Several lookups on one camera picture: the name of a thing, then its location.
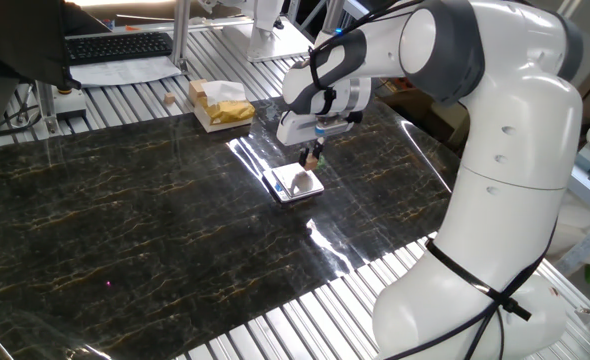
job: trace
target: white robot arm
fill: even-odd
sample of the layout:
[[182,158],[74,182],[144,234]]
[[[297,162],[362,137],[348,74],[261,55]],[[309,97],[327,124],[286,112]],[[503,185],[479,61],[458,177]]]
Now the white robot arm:
[[286,75],[290,111],[277,133],[286,145],[349,130],[375,76],[406,76],[436,101],[468,109],[470,135],[439,234],[375,304],[381,359],[517,359],[561,336],[556,291],[528,276],[573,165],[582,100],[567,80],[581,56],[579,32],[556,14],[508,1],[426,0],[334,37]]

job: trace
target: workbench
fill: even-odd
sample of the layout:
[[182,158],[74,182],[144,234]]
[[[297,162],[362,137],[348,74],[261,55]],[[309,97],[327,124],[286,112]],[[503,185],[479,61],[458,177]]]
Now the workbench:
[[[285,106],[270,98],[302,59],[252,64],[231,45],[193,31],[188,74],[85,89],[87,116],[61,134],[0,137],[0,341],[15,359],[375,356],[376,296],[435,235],[459,160],[375,101],[329,143],[325,193],[278,205],[261,172],[297,150],[275,139]],[[186,99],[200,78],[244,83],[250,129],[203,131]],[[548,262],[538,273],[569,320],[530,358],[590,359],[574,316],[590,301]]]

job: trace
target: small wooden block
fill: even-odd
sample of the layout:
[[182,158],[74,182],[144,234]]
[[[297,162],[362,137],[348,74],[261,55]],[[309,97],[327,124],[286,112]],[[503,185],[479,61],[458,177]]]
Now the small wooden block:
[[317,169],[317,163],[319,160],[313,156],[313,154],[308,154],[306,157],[306,165],[304,165],[304,170],[315,170]]
[[197,98],[202,96],[206,96],[204,93],[204,89],[202,89],[202,84],[207,83],[208,81],[205,79],[200,80],[193,80],[188,84],[188,99],[191,101],[193,105],[197,101]]
[[173,93],[166,93],[164,95],[164,104],[171,105],[175,102],[175,94]]

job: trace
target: black marble surface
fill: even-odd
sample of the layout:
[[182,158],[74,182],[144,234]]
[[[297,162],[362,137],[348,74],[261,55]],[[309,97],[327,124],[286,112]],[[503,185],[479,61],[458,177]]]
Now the black marble surface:
[[15,359],[167,360],[438,229],[458,159],[374,102],[283,206],[281,101],[0,149],[0,341]]

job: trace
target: keyboard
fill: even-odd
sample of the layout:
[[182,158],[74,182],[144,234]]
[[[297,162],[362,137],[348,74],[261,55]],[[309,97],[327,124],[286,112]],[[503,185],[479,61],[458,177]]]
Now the keyboard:
[[66,39],[70,65],[168,56],[173,40],[164,32]]

